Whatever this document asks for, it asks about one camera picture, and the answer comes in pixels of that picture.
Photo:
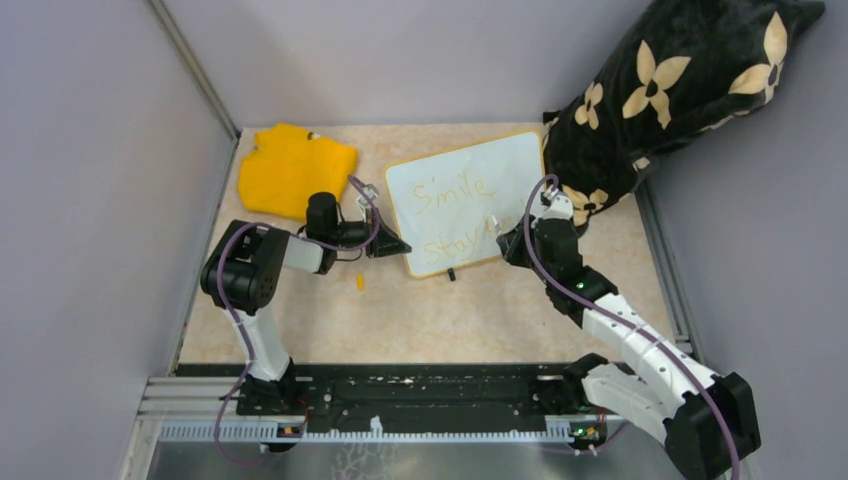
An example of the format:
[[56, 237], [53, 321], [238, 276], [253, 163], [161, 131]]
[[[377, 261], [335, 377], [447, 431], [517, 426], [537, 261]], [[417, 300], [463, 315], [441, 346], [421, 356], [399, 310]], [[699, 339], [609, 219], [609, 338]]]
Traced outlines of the yellow framed whiteboard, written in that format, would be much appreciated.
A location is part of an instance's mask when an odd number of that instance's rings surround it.
[[516, 226], [544, 175], [542, 138], [525, 130], [398, 162], [384, 179], [408, 274], [422, 279], [499, 256], [489, 217]]

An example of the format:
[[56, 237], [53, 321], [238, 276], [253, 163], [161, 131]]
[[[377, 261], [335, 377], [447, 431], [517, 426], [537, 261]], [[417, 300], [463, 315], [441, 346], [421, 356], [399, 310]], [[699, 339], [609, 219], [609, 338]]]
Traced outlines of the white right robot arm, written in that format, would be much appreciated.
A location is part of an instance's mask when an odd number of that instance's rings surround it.
[[566, 375], [563, 398], [576, 412], [613, 411], [660, 443], [687, 479], [742, 476], [761, 445], [753, 391], [738, 373], [721, 375], [657, 332], [617, 287], [584, 264], [567, 220], [531, 218], [497, 244], [511, 265], [531, 269], [560, 313], [618, 352], [626, 371], [596, 354]]

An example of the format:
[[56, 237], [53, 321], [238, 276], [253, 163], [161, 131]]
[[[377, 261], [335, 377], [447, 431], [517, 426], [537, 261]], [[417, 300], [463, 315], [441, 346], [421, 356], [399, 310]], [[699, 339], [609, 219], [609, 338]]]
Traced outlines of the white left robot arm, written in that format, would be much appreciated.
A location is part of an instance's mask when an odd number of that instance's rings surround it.
[[239, 414], [285, 414], [302, 395], [271, 308], [283, 269], [323, 275], [341, 252], [359, 251], [369, 258], [411, 252], [411, 246], [383, 222], [373, 205], [377, 196], [368, 188], [357, 200], [361, 219], [348, 221], [333, 194], [315, 193], [307, 201], [305, 223], [297, 233], [234, 220], [210, 254], [200, 274], [200, 288], [226, 312], [246, 356], [246, 372], [237, 387]]

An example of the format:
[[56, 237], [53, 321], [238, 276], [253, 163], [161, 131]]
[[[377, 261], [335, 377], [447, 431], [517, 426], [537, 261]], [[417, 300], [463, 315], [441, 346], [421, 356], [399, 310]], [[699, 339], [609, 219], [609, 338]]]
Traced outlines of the yellow folded cloth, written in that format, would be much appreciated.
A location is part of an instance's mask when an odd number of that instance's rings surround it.
[[358, 165], [357, 150], [291, 124], [254, 135], [254, 148], [239, 168], [237, 191], [253, 212], [306, 221], [309, 198], [329, 192], [340, 199]]

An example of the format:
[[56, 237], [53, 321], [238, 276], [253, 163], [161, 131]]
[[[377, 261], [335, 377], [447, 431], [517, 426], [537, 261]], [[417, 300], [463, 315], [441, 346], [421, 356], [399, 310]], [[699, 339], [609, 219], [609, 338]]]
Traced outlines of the black floral pillow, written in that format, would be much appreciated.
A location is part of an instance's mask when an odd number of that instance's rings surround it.
[[579, 232], [660, 162], [775, 96], [821, 1], [654, 1], [567, 106], [547, 111], [543, 158]]

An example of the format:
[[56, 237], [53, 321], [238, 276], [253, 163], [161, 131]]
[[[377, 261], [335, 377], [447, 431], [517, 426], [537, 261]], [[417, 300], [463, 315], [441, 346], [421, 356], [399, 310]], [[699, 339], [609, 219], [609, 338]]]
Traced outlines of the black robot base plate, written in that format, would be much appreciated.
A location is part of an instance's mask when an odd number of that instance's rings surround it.
[[575, 363], [294, 364], [298, 402], [287, 413], [259, 415], [238, 413], [237, 388], [226, 395], [239, 366], [184, 364], [177, 380], [191, 387], [209, 381], [213, 390], [175, 403], [196, 416], [301, 416], [316, 434], [363, 433], [375, 421], [390, 434], [535, 433], [564, 418], [573, 423], [569, 435], [604, 439], [610, 413], [569, 385], [566, 375]]

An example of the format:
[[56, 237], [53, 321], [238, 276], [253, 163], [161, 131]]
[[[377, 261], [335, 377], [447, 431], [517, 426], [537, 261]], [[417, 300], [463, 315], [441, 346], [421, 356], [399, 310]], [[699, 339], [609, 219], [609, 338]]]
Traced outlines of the aluminium frame rail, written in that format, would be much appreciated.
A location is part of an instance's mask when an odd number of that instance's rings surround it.
[[611, 439], [622, 419], [672, 454], [721, 451], [740, 434], [741, 386], [722, 380], [679, 406], [613, 364], [300, 365], [282, 393], [226, 376], [222, 365], [189, 365], [152, 379], [139, 413], [168, 421], [174, 438], [222, 442], [569, 443]]

